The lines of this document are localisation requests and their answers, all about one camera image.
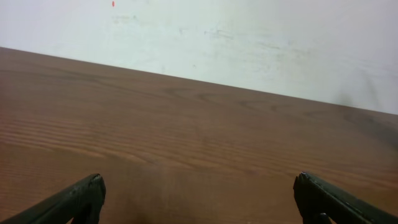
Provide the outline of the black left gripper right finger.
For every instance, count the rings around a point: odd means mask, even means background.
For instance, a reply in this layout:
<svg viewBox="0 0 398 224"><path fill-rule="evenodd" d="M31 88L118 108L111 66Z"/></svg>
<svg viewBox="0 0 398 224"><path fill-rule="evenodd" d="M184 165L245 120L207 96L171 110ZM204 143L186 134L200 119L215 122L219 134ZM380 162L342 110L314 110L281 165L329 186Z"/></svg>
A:
<svg viewBox="0 0 398 224"><path fill-rule="evenodd" d="M312 174L295 178L294 199L303 224L395 224L397 217L380 210Z"/></svg>

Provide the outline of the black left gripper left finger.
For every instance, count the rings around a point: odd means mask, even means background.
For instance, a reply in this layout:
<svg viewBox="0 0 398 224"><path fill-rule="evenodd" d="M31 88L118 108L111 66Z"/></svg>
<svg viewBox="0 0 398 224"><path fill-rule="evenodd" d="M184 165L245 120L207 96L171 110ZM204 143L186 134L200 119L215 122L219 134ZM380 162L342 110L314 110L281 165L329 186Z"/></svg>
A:
<svg viewBox="0 0 398 224"><path fill-rule="evenodd" d="M103 177L91 174L1 224L98 224L105 196Z"/></svg>

